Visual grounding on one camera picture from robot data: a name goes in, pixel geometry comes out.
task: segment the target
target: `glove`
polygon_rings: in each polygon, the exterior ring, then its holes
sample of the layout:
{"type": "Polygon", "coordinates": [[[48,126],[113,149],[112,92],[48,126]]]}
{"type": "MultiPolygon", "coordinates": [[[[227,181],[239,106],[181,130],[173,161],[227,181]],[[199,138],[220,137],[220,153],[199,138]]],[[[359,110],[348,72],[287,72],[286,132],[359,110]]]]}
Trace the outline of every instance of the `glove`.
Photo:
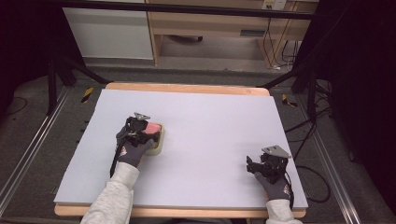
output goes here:
{"type": "Polygon", "coordinates": [[[150,139],[145,145],[134,147],[129,141],[125,141],[119,155],[119,162],[125,162],[137,167],[140,160],[142,159],[143,154],[145,154],[145,152],[150,149],[153,144],[154,140],[150,139]]]}
{"type": "Polygon", "coordinates": [[[289,184],[285,178],[279,178],[275,184],[270,184],[260,172],[254,173],[256,179],[264,187],[267,201],[276,199],[287,199],[290,200],[290,189],[289,184]]]}

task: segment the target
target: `white sleeve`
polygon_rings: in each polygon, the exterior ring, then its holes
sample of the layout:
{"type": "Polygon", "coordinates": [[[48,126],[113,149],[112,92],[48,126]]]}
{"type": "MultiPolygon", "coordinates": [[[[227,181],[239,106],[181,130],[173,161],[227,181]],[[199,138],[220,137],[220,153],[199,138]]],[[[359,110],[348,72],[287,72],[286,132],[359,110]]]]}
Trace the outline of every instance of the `white sleeve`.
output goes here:
{"type": "Polygon", "coordinates": [[[134,199],[134,182],[139,171],[119,162],[105,189],[91,205],[81,223],[129,223],[134,199]]]}
{"type": "Polygon", "coordinates": [[[266,224],[302,224],[300,220],[294,219],[290,208],[290,201],[285,199],[272,200],[267,203],[269,218],[266,224]]]}

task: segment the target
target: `electrical outlet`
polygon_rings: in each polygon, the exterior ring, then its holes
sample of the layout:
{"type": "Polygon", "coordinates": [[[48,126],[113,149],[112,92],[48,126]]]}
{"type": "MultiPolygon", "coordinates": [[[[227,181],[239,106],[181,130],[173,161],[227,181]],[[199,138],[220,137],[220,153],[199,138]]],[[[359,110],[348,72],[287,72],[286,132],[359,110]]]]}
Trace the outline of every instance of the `electrical outlet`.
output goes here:
{"type": "Polygon", "coordinates": [[[262,2],[262,9],[272,10],[274,3],[275,3],[275,0],[264,0],[262,2]]]}
{"type": "Polygon", "coordinates": [[[286,0],[275,0],[272,9],[273,10],[283,10],[286,5],[286,0]]]}

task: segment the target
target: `wooden table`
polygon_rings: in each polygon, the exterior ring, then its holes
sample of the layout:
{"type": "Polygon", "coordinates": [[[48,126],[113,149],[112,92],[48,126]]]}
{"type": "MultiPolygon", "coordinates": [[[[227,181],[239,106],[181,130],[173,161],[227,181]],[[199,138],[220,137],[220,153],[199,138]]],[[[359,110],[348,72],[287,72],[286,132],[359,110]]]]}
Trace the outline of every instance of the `wooden table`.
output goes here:
{"type": "MultiPolygon", "coordinates": [[[[211,94],[236,94],[236,95],[263,95],[269,96],[269,91],[259,88],[235,86],[201,86],[178,84],[148,84],[148,83],[110,83],[106,86],[109,90],[130,91],[167,91],[167,92],[194,92],[211,94]]],[[[55,214],[61,217],[83,217],[89,205],[61,204],[55,206],[55,214]]],[[[304,217],[305,209],[293,209],[295,217],[304,217]]],[[[228,218],[254,218],[268,217],[266,210],[238,210],[238,209],[183,209],[183,208],[147,208],[134,207],[132,217],[228,217],[228,218]]]]}

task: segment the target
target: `pink sponge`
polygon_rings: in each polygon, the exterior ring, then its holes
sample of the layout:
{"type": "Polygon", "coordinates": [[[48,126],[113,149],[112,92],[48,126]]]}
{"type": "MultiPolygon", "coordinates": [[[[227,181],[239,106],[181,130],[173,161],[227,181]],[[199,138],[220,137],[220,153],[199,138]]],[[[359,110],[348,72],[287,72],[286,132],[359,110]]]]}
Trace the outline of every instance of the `pink sponge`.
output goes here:
{"type": "Polygon", "coordinates": [[[157,133],[161,130],[161,126],[156,123],[148,123],[148,127],[144,131],[145,133],[157,133]]]}

